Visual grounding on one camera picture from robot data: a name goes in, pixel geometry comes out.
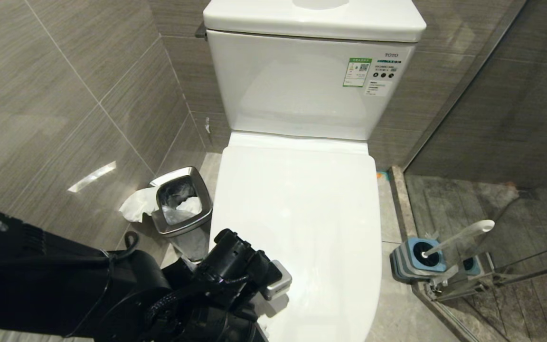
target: toilet seat lid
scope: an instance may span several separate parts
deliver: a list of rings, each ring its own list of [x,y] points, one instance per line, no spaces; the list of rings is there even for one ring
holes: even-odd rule
[[[363,342],[377,308],[381,232],[367,154],[230,146],[210,232],[229,228],[291,273],[280,310],[259,323],[270,342]]]

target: shower floor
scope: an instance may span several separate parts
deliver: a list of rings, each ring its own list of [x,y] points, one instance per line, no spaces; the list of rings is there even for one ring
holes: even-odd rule
[[[445,240],[475,221],[495,217],[519,196],[511,184],[405,178],[420,237]],[[472,242],[491,253],[496,268],[507,266],[508,273],[547,266],[547,189],[521,192],[493,231]],[[451,258],[459,258],[456,250],[451,252]],[[511,342],[547,342],[547,275],[456,300],[467,301]]]

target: trash can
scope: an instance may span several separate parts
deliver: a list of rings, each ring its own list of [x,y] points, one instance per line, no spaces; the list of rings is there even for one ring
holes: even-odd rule
[[[158,210],[152,213],[158,233],[193,262],[208,255],[212,201],[199,171],[185,167],[163,175],[151,182],[159,185],[156,199]],[[181,203],[199,199],[201,210],[194,214],[178,210]]]

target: toilet bowl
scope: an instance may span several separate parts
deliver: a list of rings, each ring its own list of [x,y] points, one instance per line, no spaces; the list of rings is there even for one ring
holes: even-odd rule
[[[270,342],[363,342],[382,270],[366,141],[425,22],[411,0],[211,0],[204,24],[232,128],[210,237],[231,229],[290,273],[255,303]]]
[[[291,273],[267,304],[278,312],[258,320],[270,342],[362,342],[381,281],[379,217],[365,143],[233,133],[210,236],[230,228]]]

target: toilet brush handle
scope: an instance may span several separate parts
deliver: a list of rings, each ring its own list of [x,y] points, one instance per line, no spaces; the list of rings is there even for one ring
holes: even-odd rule
[[[428,257],[444,248],[452,246],[462,239],[471,238],[473,236],[478,236],[480,234],[489,232],[491,231],[491,229],[493,229],[493,227],[495,227],[494,221],[492,221],[491,219],[483,219],[482,221],[478,221],[476,223],[473,223],[473,225],[469,225],[468,227],[462,229],[462,231],[458,232],[454,236],[451,236],[451,238],[448,238],[434,248],[423,252],[422,255],[424,257]]]

